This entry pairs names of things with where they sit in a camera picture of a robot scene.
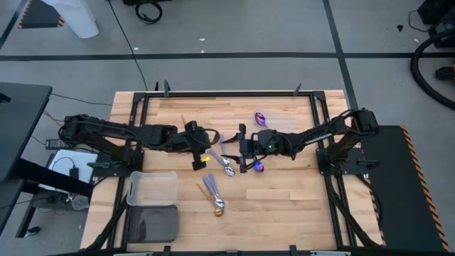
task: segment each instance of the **wooden tabletop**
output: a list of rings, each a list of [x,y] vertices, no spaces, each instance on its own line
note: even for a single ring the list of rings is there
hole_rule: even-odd
[[[331,117],[347,109],[342,90],[325,93]],[[110,121],[128,123],[133,94],[117,92]],[[282,132],[302,132],[314,126],[306,97],[152,98],[146,123],[172,124],[180,131],[183,115],[187,122],[195,120],[199,126],[216,129],[226,138],[234,136],[238,124],[243,123],[249,136],[259,131],[252,122],[255,110],[269,113],[269,128]],[[213,149],[221,154],[219,144]],[[227,176],[215,159],[208,161],[207,168],[193,171],[190,154],[146,150],[144,172],[175,171],[178,175],[178,237],[169,244],[128,244],[128,251],[162,251],[164,245],[170,245],[173,251],[288,250],[290,245],[296,245],[298,250],[335,249],[326,189],[318,172],[315,150],[315,144],[307,146],[295,161],[285,156],[270,156],[263,161],[262,174],[253,170],[240,174],[238,166],[233,165],[235,177]],[[228,144],[227,153],[238,155],[238,144]],[[196,185],[203,185],[202,177],[209,172],[215,174],[220,195],[226,202],[221,217],[215,217],[213,207]],[[356,177],[344,179],[352,215],[381,244],[368,188]],[[95,188],[81,247],[91,244],[111,218],[117,182],[117,178],[107,178]],[[347,244],[346,227],[343,218],[340,219],[343,241]],[[120,245],[123,222],[122,217],[115,246]]]

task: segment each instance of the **concrete floor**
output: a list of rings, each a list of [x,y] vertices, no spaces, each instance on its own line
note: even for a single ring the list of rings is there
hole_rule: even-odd
[[[67,24],[62,28],[17,29],[18,20],[6,42],[0,44],[0,80],[51,85],[54,92],[94,102],[110,103],[116,91],[143,90],[144,84],[133,60],[106,60],[101,55],[130,54],[128,45],[106,1],[87,1],[97,18],[100,34],[80,40]],[[329,0],[344,53],[412,53],[428,38],[407,25],[407,13],[422,1],[415,0]],[[149,88],[167,79],[172,90],[261,90],[340,89],[345,91],[346,73],[337,58],[197,58],[186,53],[335,53],[331,25],[326,15],[327,0],[174,0],[163,2],[162,20],[142,24],[134,9],[121,1],[112,5],[137,54],[160,55],[139,60]],[[5,30],[21,0],[0,2],[0,33]],[[413,24],[423,26],[417,16]],[[403,25],[402,32],[397,25]],[[438,51],[429,47],[427,52]],[[99,60],[5,61],[5,56],[98,55]],[[421,69],[436,89],[455,99],[455,87],[439,82],[432,71],[451,65],[452,59],[423,59]],[[408,127],[422,170],[432,192],[441,223],[451,248],[455,246],[455,141],[452,127],[455,112],[424,94],[409,71],[407,58],[346,59],[348,75],[359,107],[375,112],[381,124]],[[51,97],[46,108],[55,118],[87,113],[108,118],[110,108]],[[41,141],[57,137],[58,127],[43,117],[34,136]],[[34,140],[23,157],[44,164],[52,153]],[[29,195],[22,195],[20,201]],[[0,237],[5,255],[49,255],[74,252],[79,248],[84,213],[36,213],[32,224],[42,227],[32,238],[14,234],[25,211],[16,206]]]

